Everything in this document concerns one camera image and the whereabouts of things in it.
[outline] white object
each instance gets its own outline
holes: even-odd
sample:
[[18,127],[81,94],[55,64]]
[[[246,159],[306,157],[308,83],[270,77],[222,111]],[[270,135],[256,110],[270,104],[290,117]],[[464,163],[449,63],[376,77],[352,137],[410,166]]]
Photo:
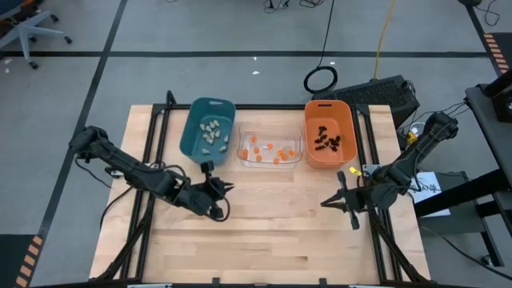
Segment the white object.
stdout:
[[[428,199],[430,197],[433,197],[437,194],[440,194],[441,186],[439,185],[438,179],[435,177],[435,172],[421,172],[417,174],[419,185],[422,186],[422,191],[417,192],[414,190],[409,189],[410,194],[413,196],[414,203],[420,203],[421,201]],[[415,188],[416,190],[418,187],[416,186],[416,181],[412,179],[410,186]],[[423,217],[437,217],[437,216],[450,216],[450,210],[445,209],[441,210],[432,214],[428,214]]]

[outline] wooden table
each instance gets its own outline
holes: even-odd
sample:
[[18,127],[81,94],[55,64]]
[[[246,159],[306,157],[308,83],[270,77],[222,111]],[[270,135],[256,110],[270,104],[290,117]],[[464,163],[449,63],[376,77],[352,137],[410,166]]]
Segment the wooden table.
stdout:
[[[139,159],[150,112],[151,106],[131,107],[121,146]],[[182,166],[196,183],[203,181],[204,175],[179,150],[188,112],[171,111],[163,160]],[[392,162],[400,150],[390,108],[371,106],[370,112],[380,161]],[[234,131],[244,122],[303,126],[304,120],[302,110],[239,110]],[[364,131],[362,136],[366,155],[370,155]],[[236,133],[232,137],[237,143]],[[305,158],[293,170],[249,168],[238,159],[233,146],[226,163],[214,171],[235,184],[227,195],[232,205],[230,219],[213,222],[157,200],[144,282],[211,283],[218,277],[222,283],[315,284],[319,278],[326,278],[329,284],[378,283],[367,215],[360,214],[361,228],[352,230],[348,214],[319,205],[340,187],[336,170],[313,169]],[[348,171],[351,166],[360,167],[357,157],[342,167],[349,188],[356,186],[356,176]],[[114,180],[109,201],[126,188],[123,179]],[[134,192],[106,215],[91,277],[103,272],[125,243],[133,204]],[[411,199],[399,196],[390,215],[397,244],[419,273],[429,278]],[[137,254],[135,248],[130,275],[134,275]],[[384,256],[389,261],[386,249]],[[388,278],[392,278],[388,264]]]

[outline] orange object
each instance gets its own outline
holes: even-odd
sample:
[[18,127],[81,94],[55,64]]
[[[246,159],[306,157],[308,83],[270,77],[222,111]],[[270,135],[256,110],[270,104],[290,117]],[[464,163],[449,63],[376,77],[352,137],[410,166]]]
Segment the orange object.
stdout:
[[[306,119],[307,161],[313,168],[337,168],[352,161],[358,153],[355,143],[354,123],[349,106],[339,100],[316,100],[307,103],[304,109]],[[342,136],[338,151],[329,147],[315,150],[318,144],[318,128],[325,126],[328,137]]]

